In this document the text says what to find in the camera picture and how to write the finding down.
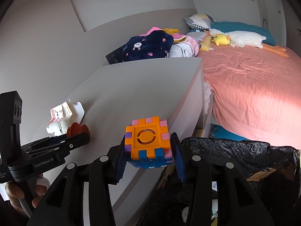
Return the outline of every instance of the orange cube face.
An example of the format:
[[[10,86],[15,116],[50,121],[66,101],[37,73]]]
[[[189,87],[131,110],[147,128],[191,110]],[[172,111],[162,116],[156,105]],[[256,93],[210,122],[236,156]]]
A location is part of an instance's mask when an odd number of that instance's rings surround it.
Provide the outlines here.
[[[139,151],[146,150],[147,158],[155,158],[155,149],[170,149],[167,121],[159,116],[134,120],[126,127],[125,145],[131,145],[131,158],[139,160]]]

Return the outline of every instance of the table top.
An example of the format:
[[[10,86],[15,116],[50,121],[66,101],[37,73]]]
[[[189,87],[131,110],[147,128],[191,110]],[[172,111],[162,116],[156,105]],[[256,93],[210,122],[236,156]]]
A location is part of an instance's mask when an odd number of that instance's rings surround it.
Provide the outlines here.
[[[110,147],[120,144],[125,127],[132,120],[159,116],[170,121],[195,72],[200,69],[200,60],[163,58],[101,67],[66,98],[82,103],[85,110],[82,124],[89,127],[90,143],[71,151],[64,165],[44,176],[52,182],[67,163],[88,164],[105,155]],[[45,133],[44,126],[34,140],[43,137],[42,133]],[[112,205],[137,171],[127,165],[125,175],[129,176],[110,187]]]

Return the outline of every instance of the yellow chick plush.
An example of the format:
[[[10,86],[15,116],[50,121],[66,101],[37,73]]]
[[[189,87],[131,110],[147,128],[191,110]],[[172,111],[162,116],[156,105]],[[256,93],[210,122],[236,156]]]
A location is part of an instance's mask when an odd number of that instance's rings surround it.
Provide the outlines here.
[[[215,37],[213,37],[212,41],[216,44],[216,46],[229,45],[230,44],[230,36],[226,36],[224,34],[216,34]]]

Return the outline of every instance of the blue floor mat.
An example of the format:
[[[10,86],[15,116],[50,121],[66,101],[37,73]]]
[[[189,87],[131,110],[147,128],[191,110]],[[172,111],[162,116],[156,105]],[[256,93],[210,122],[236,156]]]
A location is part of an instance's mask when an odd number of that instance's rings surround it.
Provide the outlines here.
[[[223,128],[221,126],[218,126],[218,125],[216,125],[214,127],[214,129],[216,131],[213,131],[212,135],[216,139],[231,139],[231,140],[236,140],[236,141],[249,140],[249,139],[246,139],[246,138],[244,138],[242,136],[238,136],[238,135],[236,135],[234,133],[231,133],[231,132],[227,131],[225,128]]]

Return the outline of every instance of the checkered pillow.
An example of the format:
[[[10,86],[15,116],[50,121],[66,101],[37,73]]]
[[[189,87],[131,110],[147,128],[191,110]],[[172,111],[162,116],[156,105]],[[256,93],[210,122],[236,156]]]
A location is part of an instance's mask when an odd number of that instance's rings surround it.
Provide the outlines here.
[[[213,18],[206,14],[195,14],[187,19],[184,19],[186,24],[195,30],[211,29]]]

